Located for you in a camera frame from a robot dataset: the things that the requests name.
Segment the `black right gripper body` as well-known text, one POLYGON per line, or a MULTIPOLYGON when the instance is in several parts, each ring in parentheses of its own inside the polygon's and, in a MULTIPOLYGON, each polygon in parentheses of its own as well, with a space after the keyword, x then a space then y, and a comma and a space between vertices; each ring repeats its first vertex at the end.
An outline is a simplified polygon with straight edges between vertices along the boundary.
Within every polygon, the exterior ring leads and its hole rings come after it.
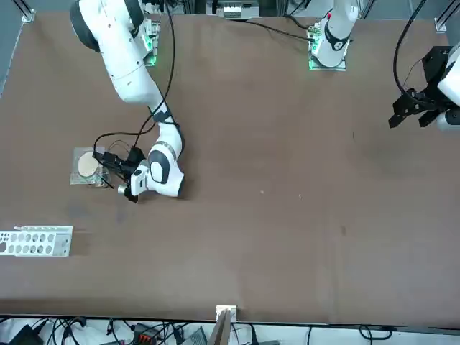
POLYGON ((127 158, 121 163, 122 175, 131 176, 143 160, 144 154, 142 150, 138 147, 132 147, 127 155, 127 158))

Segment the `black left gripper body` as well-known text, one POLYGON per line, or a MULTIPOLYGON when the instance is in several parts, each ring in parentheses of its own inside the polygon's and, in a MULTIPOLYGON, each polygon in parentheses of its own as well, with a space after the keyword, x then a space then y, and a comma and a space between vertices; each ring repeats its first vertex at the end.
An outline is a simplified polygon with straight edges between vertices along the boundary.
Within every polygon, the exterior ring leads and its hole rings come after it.
POLYGON ((405 112, 422 112, 428 110, 443 112, 449 109, 449 99, 437 86, 426 86, 422 91, 409 88, 407 93, 418 102, 408 100, 405 112))

